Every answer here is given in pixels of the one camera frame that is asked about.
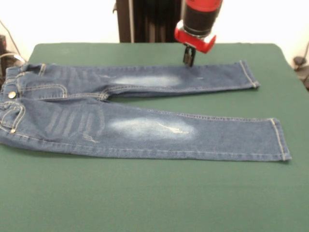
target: black object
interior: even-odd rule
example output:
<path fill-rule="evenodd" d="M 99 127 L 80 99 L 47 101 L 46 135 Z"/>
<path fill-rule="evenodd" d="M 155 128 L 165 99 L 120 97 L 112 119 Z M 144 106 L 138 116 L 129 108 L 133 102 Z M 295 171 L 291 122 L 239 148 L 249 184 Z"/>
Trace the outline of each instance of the black object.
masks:
<path fill-rule="evenodd" d="M 129 0 L 116 0 L 119 40 L 121 43 L 131 42 Z"/>
<path fill-rule="evenodd" d="M 18 53 L 18 55 L 20 55 L 19 49 L 18 49 L 18 47 L 16 46 L 16 43 L 15 43 L 15 41 L 14 41 L 14 39 L 13 39 L 13 37 L 12 37 L 10 31 L 6 28 L 6 26 L 2 23 L 1 20 L 0 20 L 0 24 L 3 26 L 3 28 L 4 28 L 4 29 L 6 30 L 6 32 L 8 33 L 9 38 L 11 39 L 11 42 L 13 43 L 13 45 L 14 45 L 14 47 L 15 47 L 17 53 Z"/>
<path fill-rule="evenodd" d="M 114 12 L 117 11 L 117 3 L 115 2 L 114 8 L 112 9 L 112 13 L 114 14 Z"/>
<path fill-rule="evenodd" d="M 180 0 L 134 0 L 134 42 L 176 42 L 174 30 L 181 16 Z"/>
<path fill-rule="evenodd" d="M 6 53 L 6 40 L 4 35 L 0 35 L 0 56 Z M 4 82 L 5 69 L 6 69 L 6 59 L 0 58 L 0 86 Z"/>
<path fill-rule="evenodd" d="M 305 57 L 294 57 L 293 61 L 294 61 L 294 64 L 297 66 L 296 69 L 299 69 L 301 66 L 307 63 L 307 60 Z"/>
<path fill-rule="evenodd" d="M 212 12 L 200 12 L 186 4 L 183 15 L 183 29 L 189 34 L 206 37 L 210 34 L 219 11 L 220 8 Z"/>
<path fill-rule="evenodd" d="M 185 65 L 188 65 L 189 67 L 193 66 L 196 51 L 197 50 L 194 47 L 186 46 L 183 56 L 183 62 Z"/>
<path fill-rule="evenodd" d="M 304 66 L 304 64 L 307 63 L 306 56 L 308 54 L 308 50 L 309 50 L 309 42 L 307 43 L 307 47 L 306 47 L 306 51 L 305 51 L 304 56 L 303 57 L 294 57 L 293 61 L 294 61 L 294 64 L 296 66 L 295 71 L 298 71 L 301 67 Z"/>

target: metal button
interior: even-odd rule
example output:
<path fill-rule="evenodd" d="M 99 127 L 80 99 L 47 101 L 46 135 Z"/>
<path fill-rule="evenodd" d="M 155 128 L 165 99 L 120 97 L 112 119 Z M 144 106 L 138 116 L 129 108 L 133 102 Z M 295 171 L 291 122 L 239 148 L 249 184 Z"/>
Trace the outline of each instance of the metal button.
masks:
<path fill-rule="evenodd" d="M 9 92 L 9 99 L 13 99 L 16 97 L 16 92 L 12 91 L 12 92 Z"/>

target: jeans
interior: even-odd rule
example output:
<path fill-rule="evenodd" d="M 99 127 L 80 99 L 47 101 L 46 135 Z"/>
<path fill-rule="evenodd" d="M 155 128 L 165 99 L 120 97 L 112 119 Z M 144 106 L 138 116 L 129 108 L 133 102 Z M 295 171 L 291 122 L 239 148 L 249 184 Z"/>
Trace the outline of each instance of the jeans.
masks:
<path fill-rule="evenodd" d="M 108 100 L 258 87 L 245 61 L 192 68 L 26 64 L 7 70 L 0 142 L 106 158 L 289 160 L 274 118 L 188 115 Z"/>

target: front pocket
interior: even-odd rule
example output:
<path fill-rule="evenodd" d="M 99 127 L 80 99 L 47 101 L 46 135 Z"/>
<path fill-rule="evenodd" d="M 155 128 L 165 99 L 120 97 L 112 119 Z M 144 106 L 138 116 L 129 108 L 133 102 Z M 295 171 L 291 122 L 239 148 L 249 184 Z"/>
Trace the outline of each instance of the front pocket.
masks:
<path fill-rule="evenodd" d="M 7 101 L 0 104 L 1 128 L 14 133 L 24 114 L 25 108 L 20 103 Z"/>
<path fill-rule="evenodd" d="M 59 99 L 67 97 L 67 89 L 59 84 L 45 84 L 21 88 L 20 94 L 24 98 L 44 100 L 44 99 Z"/>

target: green cloth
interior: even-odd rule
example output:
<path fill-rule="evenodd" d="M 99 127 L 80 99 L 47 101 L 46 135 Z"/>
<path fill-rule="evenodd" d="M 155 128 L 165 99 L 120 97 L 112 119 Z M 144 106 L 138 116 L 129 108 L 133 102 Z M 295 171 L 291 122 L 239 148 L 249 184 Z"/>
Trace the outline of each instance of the green cloth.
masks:
<path fill-rule="evenodd" d="M 40 44 L 30 63 L 182 65 L 181 44 Z M 290 162 L 100 159 L 0 145 L 1 232 L 305 232 L 309 95 L 273 44 L 217 44 L 198 64 L 246 60 L 255 90 L 124 104 L 210 116 L 278 118 Z"/>

